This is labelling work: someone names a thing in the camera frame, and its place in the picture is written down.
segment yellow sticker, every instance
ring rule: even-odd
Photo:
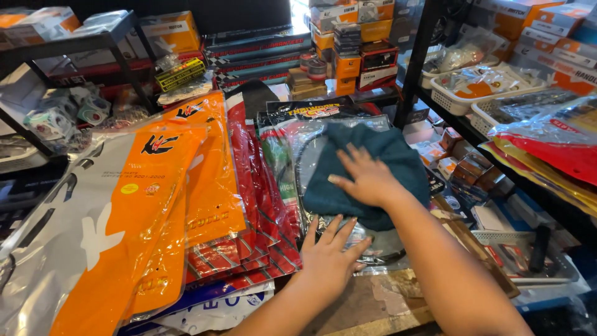
[[[122,187],[120,189],[120,192],[123,194],[132,194],[137,190],[139,190],[139,186],[134,183],[131,183],[131,184],[127,184],[124,187]]]

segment hand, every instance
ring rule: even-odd
[[[317,217],[311,222],[301,250],[303,270],[298,272],[288,284],[301,283],[302,288],[309,291],[318,304],[321,304],[321,309],[333,303],[342,294],[352,273],[365,267],[365,264],[356,262],[356,260],[371,245],[371,239],[367,237],[342,252],[355,227],[356,218],[348,221],[338,231],[341,220],[342,215],[336,216],[325,229],[317,244],[315,244]]]
[[[329,175],[328,181],[355,200],[369,206],[384,207],[388,200],[396,199],[396,193],[408,192],[392,175],[390,169],[380,160],[373,160],[364,147],[357,150],[349,143],[346,148],[350,156],[342,149],[336,154],[355,181],[337,175]]]

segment black shelf frame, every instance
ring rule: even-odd
[[[454,128],[465,140],[477,148],[483,156],[511,179],[518,188],[529,195],[551,217],[566,228],[583,245],[591,248],[593,253],[597,255],[597,224],[593,224],[589,215],[559,198],[551,191],[519,175],[510,167],[501,164],[489,152],[478,148],[479,144],[489,140],[470,124],[470,120],[467,117],[458,117],[450,114],[431,99],[431,90],[420,87],[419,79],[423,70],[423,63],[427,55],[427,49],[430,46],[435,22],[441,16],[441,11],[438,10],[438,8],[442,8],[441,6],[441,0],[425,0],[423,14],[414,41],[411,61],[403,82],[402,97],[404,100],[399,102],[399,109],[394,125],[403,128],[408,113],[413,110],[413,103],[417,98],[421,99],[430,109],[435,111],[448,125]]]
[[[150,114],[154,114],[156,112],[155,105],[144,93],[141,83],[134,76],[131,68],[128,66],[127,61],[118,48],[118,42],[122,41],[127,33],[131,31],[131,29],[135,29],[137,36],[147,51],[149,59],[152,62],[156,62],[157,57],[155,56],[155,53],[153,52],[145,33],[139,25],[139,19],[135,15],[134,11],[129,11],[128,14],[123,17],[121,21],[110,31],[0,51],[0,79],[10,75],[19,66],[21,66],[21,64],[26,63],[31,70],[33,70],[34,73],[44,82],[46,87],[55,88],[57,87],[57,84],[54,83],[48,77],[48,75],[43,72],[39,66],[37,66],[37,64],[35,64],[34,60],[67,54],[82,53],[91,50],[109,49],[116,62],[120,66],[121,71],[124,73],[127,81],[132,85],[133,89],[141,99],[143,106],[150,112]],[[2,108],[0,108],[0,120],[4,121],[15,132],[29,141],[48,158],[55,156],[55,153],[46,145],[44,145],[43,141],[41,141],[36,134],[26,129],[21,123],[13,119]]]

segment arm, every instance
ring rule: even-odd
[[[448,335],[530,336],[533,333],[489,273],[393,177],[381,161],[349,144],[338,157],[354,182],[330,182],[392,218],[433,316]]]
[[[369,247],[371,240],[367,238],[342,252],[356,219],[351,219],[338,231],[341,219],[339,215],[330,223],[317,244],[318,220],[313,220],[301,250],[303,270],[227,336],[298,335],[342,294],[352,273],[365,267],[355,261]]]

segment teal towel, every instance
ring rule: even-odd
[[[319,215],[357,216],[359,223],[374,231],[394,228],[390,216],[380,207],[362,204],[328,181],[330,174],[351,179],[336,156],[338,149],[346,150],[352,143],[364,146],[373,158],[379,158],[392,171],[394,177],[425,207],[428,207],[429,182],[423,163],[416,150],[404,140],[399,129],[377,132],[366,125],[358,124],[348,128],[339,123],[330,123],[326,130],[328,143],[324,146],[313,177],[303,196],[305,210]],[[396,207],[401,206],[396,200]]]

